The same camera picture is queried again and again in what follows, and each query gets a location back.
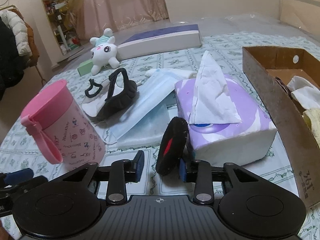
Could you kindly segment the black red round pad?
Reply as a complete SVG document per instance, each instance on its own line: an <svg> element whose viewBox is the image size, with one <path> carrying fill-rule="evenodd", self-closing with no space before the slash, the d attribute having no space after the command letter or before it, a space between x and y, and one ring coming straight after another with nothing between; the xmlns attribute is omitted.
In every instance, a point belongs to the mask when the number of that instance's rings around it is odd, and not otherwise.
<svg viewBox="0 0 320 240"><path fill-rule="evenodd" d="M161 176L167 176L180 165L181 159L185 162L193 160L195 157L188 144L187 122L180 117L172 118L161 140L156 172Z"/></svg>

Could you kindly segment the clear mask wrapper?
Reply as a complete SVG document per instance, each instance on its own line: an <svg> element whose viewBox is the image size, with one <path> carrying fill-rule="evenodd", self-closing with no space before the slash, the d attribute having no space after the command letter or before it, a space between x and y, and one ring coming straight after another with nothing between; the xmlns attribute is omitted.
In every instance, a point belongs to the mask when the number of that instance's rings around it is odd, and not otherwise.
<svg viewBox="0 0 320 240"><path fill-rule="evenodd" d="M102 106L103 102L101 98L94 100L85 99L81 104L82 110L93 122L95 130L103 142L107 144L105 137L109 128L108 120L113 115L107 119L98 119L97 114ZM161 136L169 121L169 113L163 100L113 145L117 148L156 146L160 143Z"/></svg>

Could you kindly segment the black eye mask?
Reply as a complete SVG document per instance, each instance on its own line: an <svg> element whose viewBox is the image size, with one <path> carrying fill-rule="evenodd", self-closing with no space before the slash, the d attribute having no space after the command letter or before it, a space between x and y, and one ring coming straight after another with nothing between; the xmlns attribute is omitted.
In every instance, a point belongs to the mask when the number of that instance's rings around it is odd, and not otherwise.
<svg viewBox="0 0 320 240"><path fill-rule="evenodd" d="M119 74L123 76L124 87L118 93L116 92L116 80ZM137 84L133 80L129 80L127 71L125 68L119 68L113 72L108 80L110 82L108 87L107 97L104 100L104 104L97 114L98 119L107 119L119 111L122 111L129 107L133 103L133 100L137 94Z"/></svg>

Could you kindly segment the blue face mask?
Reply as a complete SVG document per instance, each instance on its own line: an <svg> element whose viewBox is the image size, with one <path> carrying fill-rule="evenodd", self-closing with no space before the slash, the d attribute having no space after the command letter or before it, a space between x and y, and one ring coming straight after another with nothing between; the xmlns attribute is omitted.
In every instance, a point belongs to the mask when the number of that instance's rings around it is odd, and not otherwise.
<svg viewBox="0 0 320 240"><path fill-rule="evenodd" d="M116 113L108 120L105 142L113 145L159 105L173 90L181 77L164 69L157 69L143 85L139 86L131 106Z"/></svg>

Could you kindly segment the yellow towel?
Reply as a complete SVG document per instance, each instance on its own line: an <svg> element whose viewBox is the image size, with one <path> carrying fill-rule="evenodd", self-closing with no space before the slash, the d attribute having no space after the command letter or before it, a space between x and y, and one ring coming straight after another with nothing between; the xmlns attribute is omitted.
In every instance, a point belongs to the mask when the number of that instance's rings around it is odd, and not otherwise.
<svg viewBox="0 0 320 240"><path fill-rule="evenodd" d="M310 129L318 145L320 145L320 110L319 108L308 109L303 112L303 119Z"/></svg>

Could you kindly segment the white sock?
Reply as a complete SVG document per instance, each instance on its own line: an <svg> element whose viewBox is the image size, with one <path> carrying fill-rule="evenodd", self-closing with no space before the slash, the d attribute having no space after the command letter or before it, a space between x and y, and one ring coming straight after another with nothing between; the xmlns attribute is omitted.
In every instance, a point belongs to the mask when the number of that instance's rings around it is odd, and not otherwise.
<svg viewBox="0 0 320 240"><path fill-rule="evenodd" d="M305 110L320 108L320 91L307 79L300 76L294 76L287 84L287 87L290 90L293 99L295 99Z"/></svg>

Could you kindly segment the pink cup with lid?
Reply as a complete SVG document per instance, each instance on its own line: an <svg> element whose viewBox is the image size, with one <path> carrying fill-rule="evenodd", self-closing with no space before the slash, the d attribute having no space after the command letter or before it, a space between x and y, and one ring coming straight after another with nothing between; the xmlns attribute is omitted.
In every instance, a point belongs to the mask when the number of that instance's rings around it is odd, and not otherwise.
<svg viewBox="0 0 320 240"><path fill-rule="evenodd" d="M51 164L73 170L103 160L106 145L76 103L66 80L40 91L25 106L20 119Z"/></svg>

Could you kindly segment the purple tissue pack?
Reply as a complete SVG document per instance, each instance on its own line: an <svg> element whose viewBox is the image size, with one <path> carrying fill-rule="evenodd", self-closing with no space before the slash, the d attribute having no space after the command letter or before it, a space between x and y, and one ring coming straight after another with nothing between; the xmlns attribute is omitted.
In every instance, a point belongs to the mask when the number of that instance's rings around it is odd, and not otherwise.
<svg viewBox="0 0 320 240"><path fill-rule="evenodd" d="M193 79L175 85L178 115L188 125L195 159L221 167L265 157L277 128L257 102L205 51Z"/></svg>

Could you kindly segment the black jacket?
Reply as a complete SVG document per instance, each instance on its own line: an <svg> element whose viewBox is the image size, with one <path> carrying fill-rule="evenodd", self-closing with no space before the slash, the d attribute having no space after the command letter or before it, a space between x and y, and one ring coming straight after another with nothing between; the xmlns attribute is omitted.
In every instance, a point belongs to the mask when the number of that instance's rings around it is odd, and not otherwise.
<svg viewBox="0 0 320 240"><path fill-rule="evenodd" d="M25 64L20 57L15 36L1 20L0 29L0 98L5 90L17 85L24 76Z"/></svg>

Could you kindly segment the small green box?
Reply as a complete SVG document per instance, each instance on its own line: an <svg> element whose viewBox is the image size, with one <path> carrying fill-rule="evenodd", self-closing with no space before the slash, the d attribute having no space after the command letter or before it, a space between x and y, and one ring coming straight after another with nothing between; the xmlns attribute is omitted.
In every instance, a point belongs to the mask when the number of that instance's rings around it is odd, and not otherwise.
<svg viewBox="0 0 320 240"><path fill-rule="evenodd" d="M84 76L91 72L92 67L93 67L93 62L90 59L80 63L77 70L80 76Z"/></svg>

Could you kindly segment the orange brown jacket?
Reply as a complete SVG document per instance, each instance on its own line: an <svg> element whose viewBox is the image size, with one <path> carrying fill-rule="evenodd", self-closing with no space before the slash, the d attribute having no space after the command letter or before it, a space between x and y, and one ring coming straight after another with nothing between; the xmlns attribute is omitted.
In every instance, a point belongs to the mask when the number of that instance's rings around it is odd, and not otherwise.
<svg viewBox="0 0 320 240"><path fill-rule="evenodd" d="M13 8L13 9L10 9L10 11L15 12L18 16L20 16L20 18L22 20L24 20L23 16L21 15L21 13L19 12L18 9ZM40 54L39 54L38 48L35 44L33 29L26 22L25 22L25 25L27 26L27 29L28 29L28 42L29 42L29 46L31 48L31 55L30 56L26 55L26 56L21 56L21 57L23 57L27 67L33 67L33 66L37 66L37 62L40 57Z"/></svg>

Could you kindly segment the white bunny plush toy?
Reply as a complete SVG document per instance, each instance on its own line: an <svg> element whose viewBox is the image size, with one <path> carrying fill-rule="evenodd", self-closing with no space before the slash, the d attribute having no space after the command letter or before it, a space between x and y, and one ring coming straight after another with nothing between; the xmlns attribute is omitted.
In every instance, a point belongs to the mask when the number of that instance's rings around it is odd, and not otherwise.
<svg viewBox="0 0 320 240"><path fill-rule="evenodd" d="M91 49L92 63L91 69L92 75L97 75L101 68L106 65L110 65L112 69L119 67L120 62L117 60L117 46L115 45L115 37L113 31L110 28L106 28L101 37L92 37L89 42L94 46Z"/></svg>

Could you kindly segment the brown cardboard box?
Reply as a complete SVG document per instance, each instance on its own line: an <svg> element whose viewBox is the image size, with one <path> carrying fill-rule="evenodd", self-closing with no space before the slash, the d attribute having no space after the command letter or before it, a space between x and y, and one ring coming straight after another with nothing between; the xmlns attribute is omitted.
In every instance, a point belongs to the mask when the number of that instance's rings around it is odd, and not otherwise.
<svg viewBox="0 0 320 240"><path fill-rule="evenodd" d="M319 60L304 49L243 47L242 70L278 129L306 207L319 204L319 146L305 123L303 108L285 86L294 76L319 87Z"/></svg>

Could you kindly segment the blue and white flat box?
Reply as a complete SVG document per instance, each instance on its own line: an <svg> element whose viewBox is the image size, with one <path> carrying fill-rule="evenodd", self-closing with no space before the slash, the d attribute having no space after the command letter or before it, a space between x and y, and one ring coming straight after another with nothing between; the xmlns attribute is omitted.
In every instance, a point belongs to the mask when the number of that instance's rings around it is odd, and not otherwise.
<svg viewBox="0 0 320 240"><path fill-rule="evenodd" d="M199 48L202 39L196 24L178 25L135 34L118 46L119 60Z"/></svg>

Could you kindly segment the white puffer jacket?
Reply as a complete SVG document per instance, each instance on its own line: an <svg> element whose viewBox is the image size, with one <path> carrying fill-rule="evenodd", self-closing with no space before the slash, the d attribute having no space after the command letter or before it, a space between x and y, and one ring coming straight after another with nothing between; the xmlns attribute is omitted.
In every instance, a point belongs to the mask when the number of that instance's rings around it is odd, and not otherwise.
<svg viewBox="0 0 320 240"><path fill-rule="evenodd" d="M31 48L28 42L28 29L24 20L22 20L15 12L7 9L1 10L1 19L3 23L12 30L19 55L30 56Z"/></svg>

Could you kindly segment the pink curtain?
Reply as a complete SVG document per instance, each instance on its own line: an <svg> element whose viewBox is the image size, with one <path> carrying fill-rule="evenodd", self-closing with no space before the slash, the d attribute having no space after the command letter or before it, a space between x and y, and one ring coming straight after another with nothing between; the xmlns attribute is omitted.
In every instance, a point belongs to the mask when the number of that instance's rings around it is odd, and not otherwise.
<svg viewBox="0 0 320 240"><path fill-rule="evenodd" d="M84 0L74 16L82 40L169 18L165 0Z"/></svg>

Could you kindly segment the wooden bookshelf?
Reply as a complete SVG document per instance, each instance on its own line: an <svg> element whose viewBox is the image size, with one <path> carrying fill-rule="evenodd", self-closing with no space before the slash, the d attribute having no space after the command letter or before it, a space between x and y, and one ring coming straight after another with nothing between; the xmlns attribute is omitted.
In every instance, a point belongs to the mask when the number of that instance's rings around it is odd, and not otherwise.
<svg viewBox="0 0 320 240"><path fill-rule="evenodd" d="M72 14L68 2L69 0L42 0L51 30L63 55L81 46L70 19Z"/></svg>

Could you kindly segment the plastic wrapped headboard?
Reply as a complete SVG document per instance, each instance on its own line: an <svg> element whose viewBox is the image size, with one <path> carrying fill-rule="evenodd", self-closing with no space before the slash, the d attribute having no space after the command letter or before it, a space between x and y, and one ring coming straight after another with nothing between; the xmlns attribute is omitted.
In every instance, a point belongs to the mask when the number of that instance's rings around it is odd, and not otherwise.
<svg viewBox="0 0 320 240"><path fill-rule="evenodd" d="M319 0L280 0L279 19L318 36Z"/></svg>

